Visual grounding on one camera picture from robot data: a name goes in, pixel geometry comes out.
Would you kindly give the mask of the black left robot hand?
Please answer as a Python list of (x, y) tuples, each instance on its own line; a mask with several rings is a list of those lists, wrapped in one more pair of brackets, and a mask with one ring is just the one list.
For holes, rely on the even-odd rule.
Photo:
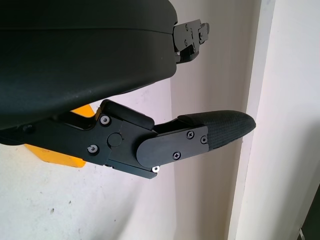
[(172, 77), (210, 26), (178, 23), (167, 0), (3, 0), (0, 142), (28, 144), (154, 178), (160, 167), (223, 147), (255, 120), (234, 110), (162, 124), (110, 100)]

